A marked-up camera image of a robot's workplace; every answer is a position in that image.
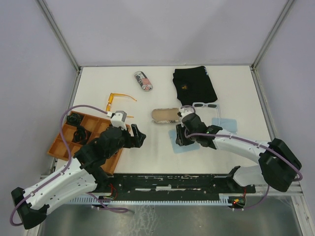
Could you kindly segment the light blue cleaning cloth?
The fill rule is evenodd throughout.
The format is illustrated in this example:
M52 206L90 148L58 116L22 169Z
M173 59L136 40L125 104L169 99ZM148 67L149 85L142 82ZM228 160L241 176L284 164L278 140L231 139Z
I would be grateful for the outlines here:
M180 154L180 153L184 153L184 152L200 149L200 146L197 143L194 143L194 144L191 144L191 145L188 145L188 146L179 146L178 144L176 144L177 133L176 133L175 129L169 130L168 131L168 135L169 135L169 138L170 138L170 142L171 142L171 145L172 145L173 152L175 154Z

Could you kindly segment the map print glasses case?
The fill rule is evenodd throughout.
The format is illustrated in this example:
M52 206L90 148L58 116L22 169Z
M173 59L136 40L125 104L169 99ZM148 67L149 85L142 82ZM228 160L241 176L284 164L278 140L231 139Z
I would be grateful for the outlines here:
M152 110L152 122L157 124L179 123L181 118L178 115L179 108L162 108Z

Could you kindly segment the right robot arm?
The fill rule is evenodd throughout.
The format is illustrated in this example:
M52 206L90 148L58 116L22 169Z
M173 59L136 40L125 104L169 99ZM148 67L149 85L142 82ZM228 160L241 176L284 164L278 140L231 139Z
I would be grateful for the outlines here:
M236 166L226 179L226 188L238 192L248 185L266 183L273 189L286 192L293 182L300 181L302 164L281 139L272 141L249 140L220 126L207 126L195 112L181 109L181 123L176 126L176 144L188 146L198 143L205 148L223 150L244 157L254 166Z

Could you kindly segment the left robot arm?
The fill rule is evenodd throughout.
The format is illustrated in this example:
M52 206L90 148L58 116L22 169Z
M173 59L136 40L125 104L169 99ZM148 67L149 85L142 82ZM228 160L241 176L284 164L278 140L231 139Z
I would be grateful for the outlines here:
M32 187L12 190L13 213L19 215L20 225L26 230L32 229L71 199L96 190L105 191L109 177L101 166L122 148L142 147L146 139L136 124L131 128L132 134L110 125L98 138L75 152L65 166Z

